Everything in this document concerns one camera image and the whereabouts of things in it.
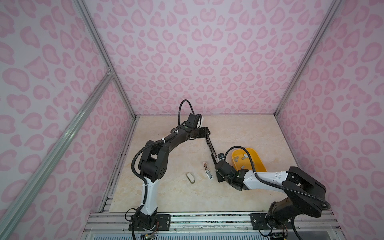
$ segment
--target beige object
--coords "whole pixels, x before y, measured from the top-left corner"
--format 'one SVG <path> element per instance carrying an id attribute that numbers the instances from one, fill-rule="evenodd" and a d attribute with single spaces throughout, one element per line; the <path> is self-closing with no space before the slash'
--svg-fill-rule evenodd
<path id="1" fill-rule="evenodd" d="M 181 121 L 186 119 L 187 115 L 181 116 Z M 132 158 L 148 140 L 156 141 L 167 136 L 176 125 L 177 116 L 139 118 L 110 212 L 125 212 L 140 205 L 142 181 L 131 171 Z M 296 166 L 273 115 L 204 115 L 203 126 L 209 127 L 217 154 L 240 145 L 257 150 L 269 172 Z M 273 201 L 286 198 L 285 194 L 270 190 L 238 191 L 226 182 L 217 182 L 216 174 L 209 180 L 203 162 L 214 169 L 205 139 L 188 140 L 169 154 L 167 172 L 159 185 L 158 212 L 266 211 Z M 186 172 L 194 173 L 194 184 L 185 177 Z"/>

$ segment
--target pink heart pattern wallpaper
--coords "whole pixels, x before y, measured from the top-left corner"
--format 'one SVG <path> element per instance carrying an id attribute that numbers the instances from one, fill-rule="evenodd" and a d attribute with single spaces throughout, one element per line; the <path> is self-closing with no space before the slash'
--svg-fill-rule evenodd
<path id="1" fill-rule="evenodd" d="M 105 73 L 71 0 L 1 2 L 0 218 Z"/>
<path id="2" fill-rule="evenodd" d="M 10 240 L 79 239 L 100 205 L 130 124 L 110 83 Z"/>
<path id="3" fill-rule="evenodd" d="M 278 121 L 348 240 L 383 238 L 383 1 L 346 1 Z"/>
<path id="4" fill-rule="evenodd" d="M 331 0 L 86 3 L 136 114 L 237 114 L 275 112 Z"/>

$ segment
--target diagonal metal beam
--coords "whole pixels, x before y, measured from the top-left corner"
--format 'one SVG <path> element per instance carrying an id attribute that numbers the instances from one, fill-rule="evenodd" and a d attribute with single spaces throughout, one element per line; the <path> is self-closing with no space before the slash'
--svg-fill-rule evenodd
<path id="1" fill-rule="evenodd" d="M 113 79 L 113 81 L 115 82 L 115 85 L 119 91 L 121 99 L 123 99 L 123 102 L 124 102 L 126 108 L 128 109 L 129 114 L 131 115 L 131 118 L 135 119 L 136 114 L 133 111 L 132 105 L 129 102 L 127 94 L 122 87 L 121 81 L 116 74 L 115 68 L 113 67 L 112 61 L 108 56 L 107 50 L 103 44 L 103 41 L 101 40 L 101 36 L 100 36 L 99 32 L 96 29 L 96 26 L 92 20 L 92 16 L 88 10 L 87 5 L 85 4 L 84 0 L 73 0 L 73 2 L 75 3 L 75 5 L 77 7 L 79 15 L 83 18 L 83 21 L 84 21 L 85 25 L 87 26 L 87 29 L 88 29 L 89 33 L 91 34 L 91 37 L 92 37 L 93 41 L 95 42 L 97 49 L 100 52 L 100 56 L 103 59 L 103 61 L 105 62 L 106 66 L 109 70 L 109 73 L 112 75 L 115 75 L 115 78 Z"/>
<path id="2" fill-rule="evenodd" d="M 7 240 L 11 236 L 112 79 L 111 74 L 104 76 L 18 197 L 12 202 L 0 222 L 0 240 Z"/>
<path id="3" fill-rule="evenodd" d="M 331 26 L 337 13 L 341 9 L 343 2 L 344 2 L 344 0 L 333 0 L 332 1 L 331 6 L 328 8 L 328 11 L 325 14 L 325 17 L 323 18 L 323 21 L 321 22 L 319 28 L 317 29 L 317 32 L 315 33 L 313 40 L 312 40 L 311 44 L 309 45 L 307 52 L 305 53 L 305 55 L 303 57 L 303 60 L 299 64 L 299 67 L 297 68 L 295 74 L 293 75 L 293 78 L 292 78 L 290 84 L 288 85 L 287 89 L 285 90 L 283 97 L 281 98 L 281 101 L 276 108 L 276 111 L 275 111 L 275 117 L 276 118 L 281 113 L 281 110 L 283 109 L 285 103 L 288 101 L 288 98 L 291 95 L 293 88 L 295 87 L 296 83 L 299 81 L 299 79 L 301 77 L 301 73 L 303 72 L 305 67 L 308 65 L 309 61 L 311 60 L 311 57 L 314 55 L 316 48 L 320 44 L 321 39 L 323 38 L 323 36 L 327 32 L 328 28 Z"/>

